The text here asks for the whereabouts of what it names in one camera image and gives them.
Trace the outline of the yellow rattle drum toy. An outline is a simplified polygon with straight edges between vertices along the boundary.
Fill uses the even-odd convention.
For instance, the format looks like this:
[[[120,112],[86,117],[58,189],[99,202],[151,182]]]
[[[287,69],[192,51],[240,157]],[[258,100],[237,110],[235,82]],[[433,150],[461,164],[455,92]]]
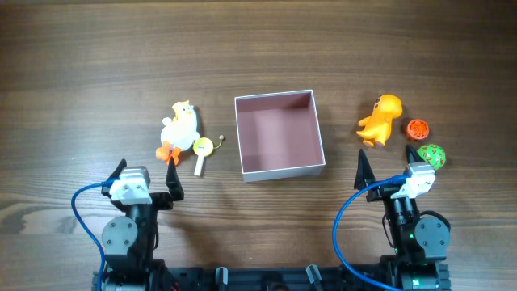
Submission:
[[[204,170],[204,160],[210,156],[214,150],[219,149],[225,140],[224,135],[219,136],[219,144],[214,145],[213,141],[207,137],[202,137],[195,141],[193,145],[194,153],[197,155],[197,161],[195,165],[195,176],[201,176]]]

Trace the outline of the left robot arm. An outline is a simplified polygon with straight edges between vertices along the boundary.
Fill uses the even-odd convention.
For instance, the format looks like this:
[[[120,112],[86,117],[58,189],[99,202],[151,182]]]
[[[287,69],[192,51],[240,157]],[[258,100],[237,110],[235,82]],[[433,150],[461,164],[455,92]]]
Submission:
[[[184,199],[176,165],[167,166],[165,192],[149,190],[146,167],[129,167],[123,159],[102,183],[101,194],[123,214],[110,220],[102,232],[103,266],[92,279],[93,290],[179,290],[158,247],[158,212],[173,209]]]

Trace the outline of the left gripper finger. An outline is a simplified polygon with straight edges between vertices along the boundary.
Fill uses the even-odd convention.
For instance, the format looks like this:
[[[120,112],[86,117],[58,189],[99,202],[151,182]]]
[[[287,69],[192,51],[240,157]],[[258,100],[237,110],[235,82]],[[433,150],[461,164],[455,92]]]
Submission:
[[[120,160],[120,163],[116,167],[116,169],[112,172],[112,174],[105,181],[105,186],[110,187],[116,180],[120,178],[120,174],[122,170],[127,166],[127,162],[125,158]]]
[[[184,200],[184,190],[180,183],[174,162],[170,162],[168,165],[166,186],[169,190],[172,201]]]

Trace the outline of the white plush duck toy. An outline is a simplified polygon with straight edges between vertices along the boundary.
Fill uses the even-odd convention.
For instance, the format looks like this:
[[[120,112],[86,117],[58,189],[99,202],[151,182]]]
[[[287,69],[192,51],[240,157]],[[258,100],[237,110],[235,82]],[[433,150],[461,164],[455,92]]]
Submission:
[[[162,145],[156,149],[155,156],[166,164],[173,161],[177,166],[179,155],[189,150],[200,139],[200,133],[197,114],[189,100],[177,102],[171,108],[174,111],[174,117],[162,119],[164,125],[160,135]]]

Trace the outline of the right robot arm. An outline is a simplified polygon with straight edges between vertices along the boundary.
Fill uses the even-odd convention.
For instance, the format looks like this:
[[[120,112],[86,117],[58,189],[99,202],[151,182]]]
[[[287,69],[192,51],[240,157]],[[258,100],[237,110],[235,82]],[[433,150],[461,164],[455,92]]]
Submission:
[[[435,169],[406,146],[407,166],[402,181],[376,186],[376,178],[364,150],[358,154],[354,189],[366,190],[367,202],[383,203],[382,225],[394,255],[383,255],[365,276],[400,290],[449,290],[447,258],[451,225],[441,214],[418,209],[416,198],[429,192]]]

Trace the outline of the orange round ball toy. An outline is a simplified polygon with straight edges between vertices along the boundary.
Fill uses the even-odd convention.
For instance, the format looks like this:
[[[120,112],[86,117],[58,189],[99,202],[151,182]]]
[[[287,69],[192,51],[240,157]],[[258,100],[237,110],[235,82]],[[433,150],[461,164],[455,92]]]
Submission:
[[[425,120],[413,119],[406,126],[406,135],[409,139],[421,141],[430,134],[430,127]]]

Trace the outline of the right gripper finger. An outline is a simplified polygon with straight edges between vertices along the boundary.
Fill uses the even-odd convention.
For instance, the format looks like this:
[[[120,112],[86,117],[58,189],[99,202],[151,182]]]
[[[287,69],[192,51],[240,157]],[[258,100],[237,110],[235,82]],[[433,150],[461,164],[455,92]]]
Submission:
[[[408,164],[414,163],[414,162],[421,162],[421,157],[418,154],[417,150],[411,145],[407,144],[406,147],[406,160]]]
[[[362,190],[375,182],[376,178],[368,161],[368,157],[364,150],[359,150],[354,189]]]

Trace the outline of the orange dinosaur toy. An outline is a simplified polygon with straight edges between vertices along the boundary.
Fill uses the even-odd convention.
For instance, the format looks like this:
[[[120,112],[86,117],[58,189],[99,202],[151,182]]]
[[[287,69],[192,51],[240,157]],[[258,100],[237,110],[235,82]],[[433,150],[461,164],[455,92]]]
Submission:
[[[396,95],[381,95],[374,103],[372,114],[358,122],[358,126],[363,129],[356,134],[366,146],[385,146],[392,132],[393,120],[402,113],[402,102]]]

